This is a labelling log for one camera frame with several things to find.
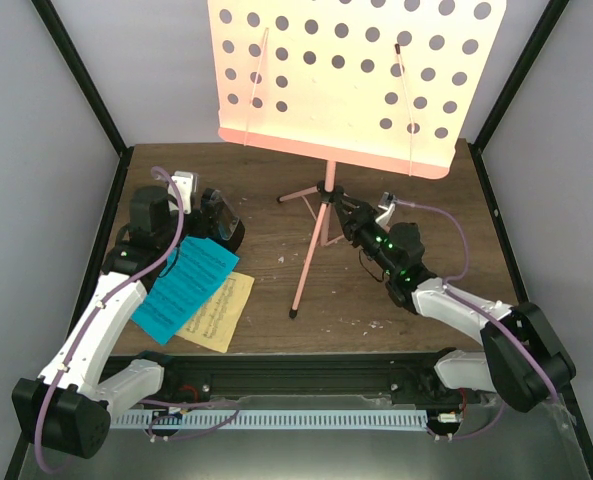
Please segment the black metronome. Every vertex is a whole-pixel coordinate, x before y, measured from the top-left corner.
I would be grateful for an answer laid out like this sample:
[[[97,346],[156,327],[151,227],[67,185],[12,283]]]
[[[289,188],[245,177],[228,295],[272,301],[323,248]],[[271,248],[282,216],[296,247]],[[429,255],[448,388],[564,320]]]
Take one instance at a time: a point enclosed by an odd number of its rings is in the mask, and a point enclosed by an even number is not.
[[[243,242],[245,226],[220,190],[204,190],[200,198],[200,214],[204,237],[236,253]]]

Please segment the blue sheet music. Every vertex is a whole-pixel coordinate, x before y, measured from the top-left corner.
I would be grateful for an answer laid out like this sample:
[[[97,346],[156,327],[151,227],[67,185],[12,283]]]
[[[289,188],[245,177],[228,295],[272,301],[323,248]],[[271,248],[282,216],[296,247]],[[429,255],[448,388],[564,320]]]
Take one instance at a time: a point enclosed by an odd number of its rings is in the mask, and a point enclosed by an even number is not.
[[[154,282],[132,320],[160,345],[223,285],[239,257],[211,239],[186,237]]]

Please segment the yellow sheet music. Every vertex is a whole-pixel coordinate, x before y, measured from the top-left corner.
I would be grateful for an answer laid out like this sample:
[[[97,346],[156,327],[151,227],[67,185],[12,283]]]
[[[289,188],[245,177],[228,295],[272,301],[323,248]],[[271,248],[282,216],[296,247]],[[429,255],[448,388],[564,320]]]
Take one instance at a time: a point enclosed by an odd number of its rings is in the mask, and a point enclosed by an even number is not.
[[[230,273],[176,336],[211,351],[226,353],[254,282],[251,276]]]

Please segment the pink music stand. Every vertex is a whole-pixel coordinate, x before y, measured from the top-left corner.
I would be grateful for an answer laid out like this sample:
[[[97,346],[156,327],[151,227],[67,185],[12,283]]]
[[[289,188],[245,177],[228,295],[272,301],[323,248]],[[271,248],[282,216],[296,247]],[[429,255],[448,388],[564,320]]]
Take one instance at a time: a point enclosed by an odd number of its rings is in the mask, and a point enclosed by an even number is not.
[[[445,177],[503,1],[211,1],[219,136]]]

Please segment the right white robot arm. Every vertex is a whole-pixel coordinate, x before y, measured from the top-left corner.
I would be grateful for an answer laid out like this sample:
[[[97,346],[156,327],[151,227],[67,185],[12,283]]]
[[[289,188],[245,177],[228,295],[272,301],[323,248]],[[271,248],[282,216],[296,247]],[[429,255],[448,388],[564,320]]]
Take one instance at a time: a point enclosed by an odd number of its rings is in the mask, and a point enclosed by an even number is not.
[[[555,401],[576,375],[576,366],[544,312],[534,303],[512,306],[463,291],[423,263],[417,224],[388,223],[400,200],[386,193],[377,207],[334,193],[330,197],[345,238],[375,262],[393,303],[465,334],[479,352],[454,350],[420,378],[423,396],[434,403],[457,388],[494,392],[526,413]]]

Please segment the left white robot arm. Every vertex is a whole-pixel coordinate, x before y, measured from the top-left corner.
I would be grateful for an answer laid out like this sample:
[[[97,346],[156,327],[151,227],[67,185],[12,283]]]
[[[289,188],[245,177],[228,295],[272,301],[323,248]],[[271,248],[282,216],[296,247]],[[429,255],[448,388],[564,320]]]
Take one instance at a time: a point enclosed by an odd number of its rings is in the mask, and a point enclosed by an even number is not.
[[[20,379],[12,391],[22,435],[36,448],[89,459],[104,443],[112,420],[147,396],[167,404],[179,395],[179,377],[146,357],[108,379],[101,374],[173,249],[188,235],[206,238],[215,231],[218,201],[216,190],[197,195],[180,178],[168,187],[133,193],[128,221],[81,318],[38,378]]]

